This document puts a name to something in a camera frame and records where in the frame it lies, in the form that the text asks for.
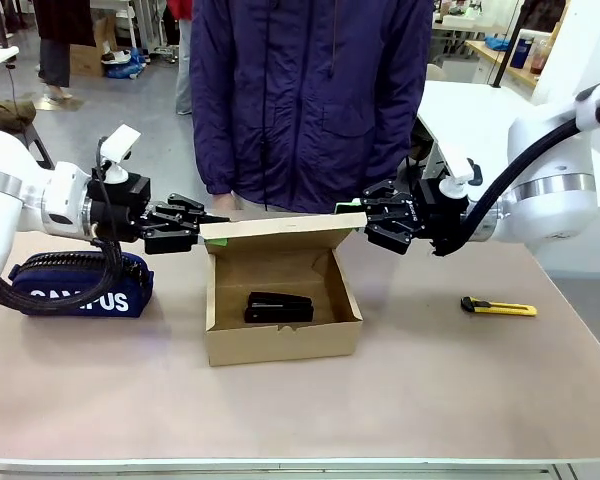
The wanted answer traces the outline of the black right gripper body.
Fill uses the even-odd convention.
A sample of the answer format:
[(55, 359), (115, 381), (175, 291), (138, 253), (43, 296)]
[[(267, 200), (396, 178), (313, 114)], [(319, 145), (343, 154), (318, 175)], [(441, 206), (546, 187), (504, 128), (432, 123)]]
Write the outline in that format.
[(436, 250), (444, 247), (446, 241), (460, 229), (469, 208), (467, 196), (449, 198), (440, 191), (440, 183), (437, 178), (420, 179), (413, 190), (418, 219), (422, 221), (417, 237), (431, 240)]

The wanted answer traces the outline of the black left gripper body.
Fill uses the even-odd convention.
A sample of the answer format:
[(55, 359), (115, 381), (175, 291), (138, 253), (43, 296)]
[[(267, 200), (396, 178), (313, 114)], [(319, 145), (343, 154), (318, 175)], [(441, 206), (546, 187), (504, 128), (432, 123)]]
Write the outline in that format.
[(130, 173), (123, 183), (104, 184), (101, 188), (95, 171), (87, 184), (91, 201), (89, 221), (96, 226), (96, 235), (112, 239), (113, 230), (120, 242), (133, 243), (139, 238), (138, 223), (151, 198), (151, 181)]

